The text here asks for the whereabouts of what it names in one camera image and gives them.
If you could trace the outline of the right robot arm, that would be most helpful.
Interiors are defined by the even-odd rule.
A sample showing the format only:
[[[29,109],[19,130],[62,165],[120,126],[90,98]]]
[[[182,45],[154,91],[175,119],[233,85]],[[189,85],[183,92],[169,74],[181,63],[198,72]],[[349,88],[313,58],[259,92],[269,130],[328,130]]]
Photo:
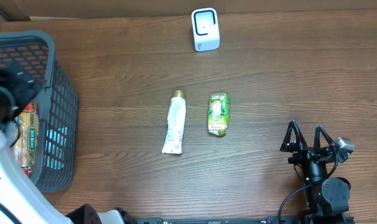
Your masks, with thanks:
[[[314,145],[308,146],[297,123],[289,122],[281,144],[281,152],[292,154],[288,163],[304,186],[288,195],[281,203],[277,221],[279,223],[353,223],[354,218],[346,217],[349,211],[350,182],[343,177],[333,177],[339,164],[344,163],[354,151],[354,143],[345,138],[333,140],[322,126],[315,128]],[[282,210],[295,195],[304,192],[307,210],[289,218],[282,216]]]

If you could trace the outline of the teal snack packet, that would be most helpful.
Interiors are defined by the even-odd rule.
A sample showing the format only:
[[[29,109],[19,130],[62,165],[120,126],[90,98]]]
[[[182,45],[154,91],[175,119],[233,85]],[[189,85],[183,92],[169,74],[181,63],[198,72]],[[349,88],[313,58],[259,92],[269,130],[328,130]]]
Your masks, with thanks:
[[[57,130],[50,129],[47,131],[47,137],[50,140],[46,140],[46,152],[50,155],[46,156],[46,166],[55,169],[62,170],[64,168],[65,147],[67,146],[66,136],[68,134],[68,128],[62,127]]]

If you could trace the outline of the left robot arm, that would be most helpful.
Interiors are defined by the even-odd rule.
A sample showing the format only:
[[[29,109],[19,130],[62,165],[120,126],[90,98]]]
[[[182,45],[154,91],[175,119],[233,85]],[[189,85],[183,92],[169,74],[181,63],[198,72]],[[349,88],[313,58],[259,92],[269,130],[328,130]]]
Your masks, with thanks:
[[[97,213],[84,204],[67,215],[60,213],[12,157],[17,141],[9,138],[9,127],[41,89],[30,75],[0,68],[0,213],[12,223],[128,223],[118,208]]]

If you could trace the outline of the white tube gold cap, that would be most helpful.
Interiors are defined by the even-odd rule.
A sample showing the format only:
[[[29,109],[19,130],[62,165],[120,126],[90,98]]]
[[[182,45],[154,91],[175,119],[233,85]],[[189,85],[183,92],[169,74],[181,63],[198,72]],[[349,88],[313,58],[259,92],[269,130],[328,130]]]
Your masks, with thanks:
[[[182,90],[174,90],[167,114],[167,132],[162,153],[182,153],[186,111],[185,93]]]

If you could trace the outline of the spaghetti packet red ends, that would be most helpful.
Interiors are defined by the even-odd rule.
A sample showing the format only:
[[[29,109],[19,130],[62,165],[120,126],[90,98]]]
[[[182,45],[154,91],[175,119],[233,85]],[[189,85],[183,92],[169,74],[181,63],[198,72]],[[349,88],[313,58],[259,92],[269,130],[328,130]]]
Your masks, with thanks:
[[[34,174],[39,140],[39,112],[36,101],[31,101],[15,118],[12,146],[15,161],[27,176]]]

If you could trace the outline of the green drink carton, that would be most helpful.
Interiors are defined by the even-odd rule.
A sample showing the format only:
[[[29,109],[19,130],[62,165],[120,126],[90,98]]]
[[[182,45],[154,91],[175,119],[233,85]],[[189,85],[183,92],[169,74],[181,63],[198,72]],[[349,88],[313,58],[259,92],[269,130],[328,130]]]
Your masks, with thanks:
[[[230,122],[230,99],[226,93],[210,95],[208,109],[208,131],[219,137],[227,133]]]

